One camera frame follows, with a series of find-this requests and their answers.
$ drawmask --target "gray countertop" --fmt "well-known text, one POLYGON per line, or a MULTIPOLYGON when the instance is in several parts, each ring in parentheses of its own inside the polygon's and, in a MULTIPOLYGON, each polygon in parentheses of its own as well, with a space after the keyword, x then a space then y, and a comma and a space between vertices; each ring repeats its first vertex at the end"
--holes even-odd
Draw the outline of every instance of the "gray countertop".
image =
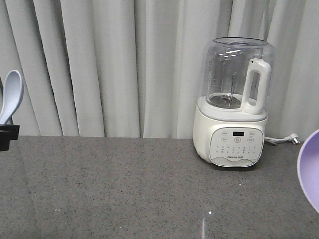
POLYGON ((21 136, 0 152, 0 238, 319 238, 299 149, 236 170, 190 139, 21 136))

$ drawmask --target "spoon holder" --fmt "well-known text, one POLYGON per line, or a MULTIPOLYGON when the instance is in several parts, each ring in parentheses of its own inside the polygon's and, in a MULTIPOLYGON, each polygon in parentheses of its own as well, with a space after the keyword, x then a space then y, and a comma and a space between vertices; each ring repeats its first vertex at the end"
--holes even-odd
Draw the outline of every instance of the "spoon holder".
POLYGON ((19 129, 19 125, 0 124, 0 151, 9 150, 10 141, 18 139, 19 129))

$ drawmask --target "blender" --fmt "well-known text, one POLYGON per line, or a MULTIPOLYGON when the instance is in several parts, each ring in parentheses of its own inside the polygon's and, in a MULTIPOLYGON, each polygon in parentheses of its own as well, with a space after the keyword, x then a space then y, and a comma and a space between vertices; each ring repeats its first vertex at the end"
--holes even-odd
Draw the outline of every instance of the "blender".
POLYGON ((274 47, 260 39, 208 42, 193 127, 201 158, 223 167, 248 167, 259 160, 274 58, 274 47))

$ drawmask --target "purple bowl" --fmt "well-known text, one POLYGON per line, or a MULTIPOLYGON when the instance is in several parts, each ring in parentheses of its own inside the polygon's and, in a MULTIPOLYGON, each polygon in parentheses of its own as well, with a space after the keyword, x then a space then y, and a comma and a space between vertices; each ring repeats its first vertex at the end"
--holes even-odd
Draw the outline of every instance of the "purple bowl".
POLYGON ((319 129, 312 133, 301 147, 297 170, 305 196, 319 213, 319 129))

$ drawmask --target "white curtain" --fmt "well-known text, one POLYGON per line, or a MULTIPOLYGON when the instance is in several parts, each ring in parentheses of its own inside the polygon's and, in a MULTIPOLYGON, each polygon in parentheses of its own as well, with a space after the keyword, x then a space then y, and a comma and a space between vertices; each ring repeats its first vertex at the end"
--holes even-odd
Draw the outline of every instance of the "white curtain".
POLYGON ((316 0, 0 0, 0 76, 24 135, 191 138, 205 44, 277 50, 267 136, 319 128, 316 0))

